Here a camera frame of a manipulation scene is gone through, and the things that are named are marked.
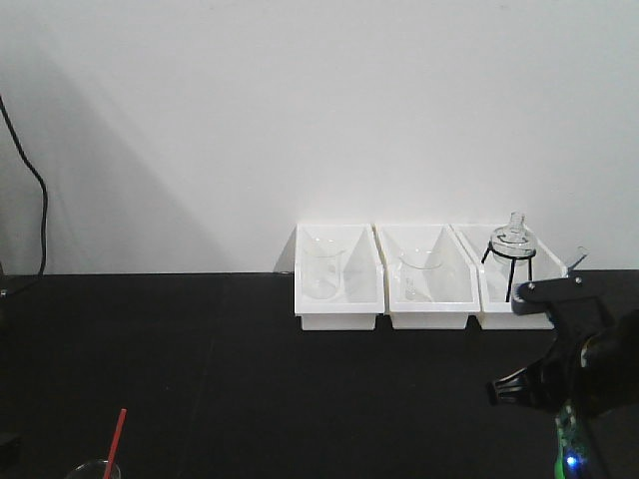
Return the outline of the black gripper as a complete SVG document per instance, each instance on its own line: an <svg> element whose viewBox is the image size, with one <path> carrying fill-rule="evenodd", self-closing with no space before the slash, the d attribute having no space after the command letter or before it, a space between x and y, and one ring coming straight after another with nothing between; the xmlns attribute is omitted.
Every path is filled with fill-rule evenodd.
<svg viewBox="0 0 639 479"><path fill-rule="evenodd" d="M516 315L544 313L556 338L543 360L486 384L491 405L556 413L570 402L596 417L638 402L638 311L612 323L601 296L603 283L583 274L518 285Z"/></svg>

